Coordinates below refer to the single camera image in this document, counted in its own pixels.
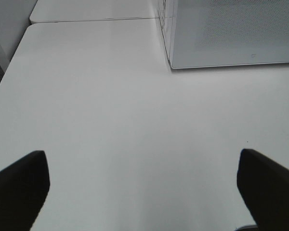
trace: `white wall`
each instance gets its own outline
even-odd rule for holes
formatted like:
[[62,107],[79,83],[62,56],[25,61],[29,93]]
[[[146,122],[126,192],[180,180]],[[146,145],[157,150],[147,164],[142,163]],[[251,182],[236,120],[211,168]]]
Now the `white wall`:
[[9,62],[26,30],[37,0],[0,0],[0,65]]

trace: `white tabletop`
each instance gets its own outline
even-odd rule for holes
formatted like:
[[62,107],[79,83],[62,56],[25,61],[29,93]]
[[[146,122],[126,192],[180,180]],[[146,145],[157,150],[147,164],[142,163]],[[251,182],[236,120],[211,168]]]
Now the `white tabletop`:
[[0,84],[0,170],[45,150],[33,231],[233,231],[242,148],[289,167],[289,65],[171,72],[157,19],[30,26]]
[[38,0],[34,23],[157,17],[158,0]]

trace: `white box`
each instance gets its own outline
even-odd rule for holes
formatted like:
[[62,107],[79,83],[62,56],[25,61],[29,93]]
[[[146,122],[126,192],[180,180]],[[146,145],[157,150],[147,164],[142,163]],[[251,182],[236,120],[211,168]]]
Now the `white box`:
[[289,63],[289,0],[159,0],[172,68]]

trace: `white table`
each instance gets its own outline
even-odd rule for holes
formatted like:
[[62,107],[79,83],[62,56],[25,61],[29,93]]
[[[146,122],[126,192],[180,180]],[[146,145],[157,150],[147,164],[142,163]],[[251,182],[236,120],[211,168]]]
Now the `white table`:
[[158,0],[38,0],[34,23],[157,17]]
[[33,231],[233,231],[242,148],[289,167],[289,65],[171,72],[157,19],[35,24],[0,85],[0,170],[45,150]]

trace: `white desk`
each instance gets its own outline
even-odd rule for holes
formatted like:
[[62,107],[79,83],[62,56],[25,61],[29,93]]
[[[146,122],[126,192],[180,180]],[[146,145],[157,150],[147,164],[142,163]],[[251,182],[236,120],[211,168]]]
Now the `white desk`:
[[158,0],[38,0],[34,23],[157,17]]
[[35,24],[0,85],[0,170],[45,150],[33,231],[233,231],[242,148],[289,167],[289,65],[171,72],[157,19]]

